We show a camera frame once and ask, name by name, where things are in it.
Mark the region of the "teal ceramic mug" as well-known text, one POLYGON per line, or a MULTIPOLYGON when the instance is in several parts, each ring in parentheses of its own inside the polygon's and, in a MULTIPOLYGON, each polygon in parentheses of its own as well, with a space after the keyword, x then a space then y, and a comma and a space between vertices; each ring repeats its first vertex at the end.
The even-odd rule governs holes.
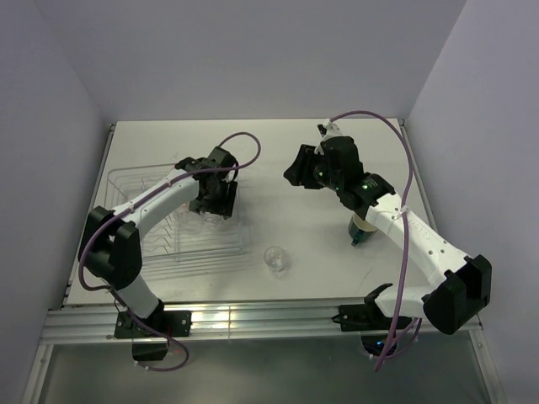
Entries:
POLYGON ((353 214, 349 225, 348 233, 351 238, 351 246, 357 247, 360 244, 367 242, 377 232, 377 228, 367 221, 363 220, 357 214, 353 214))

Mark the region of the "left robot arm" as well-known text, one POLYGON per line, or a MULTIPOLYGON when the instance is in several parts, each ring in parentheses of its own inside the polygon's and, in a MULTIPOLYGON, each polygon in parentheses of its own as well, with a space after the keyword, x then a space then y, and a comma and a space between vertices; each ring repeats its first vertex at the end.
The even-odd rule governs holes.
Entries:
POLYGON ((107 290, 134 315, 145 336, 167 329, 163 302, 142 278, 141 241, 182 204, 199 213, 232 216, 237 192, 237 159, 220 146, 207 157, 186 157, 151 188, 111 210, 93 208, 87 216, 78 252, 78 279, 93 290, 84 273, 101 279, 107 290))

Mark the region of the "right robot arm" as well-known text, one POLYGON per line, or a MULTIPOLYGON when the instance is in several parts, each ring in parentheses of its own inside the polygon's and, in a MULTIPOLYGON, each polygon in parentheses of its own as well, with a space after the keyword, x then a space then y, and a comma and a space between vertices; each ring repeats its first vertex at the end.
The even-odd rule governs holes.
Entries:
POLYGON ((425 287, 386 283, 364 299, 353 314, 334 319, 356 331, 399 329, 425 319, 445 335, 452 335, 490 302, 492 265, 483 256, 471 257, 452 246, 409 209, 383 177, 364 170, 354 140, 326 121, 318 125, 317 146, 301 145, 285 179, 304 189, 330 189, 353 211, 350 224, 359 230, 355 242, 369 231, 380 231, 403 251, 428 281, 425 287))

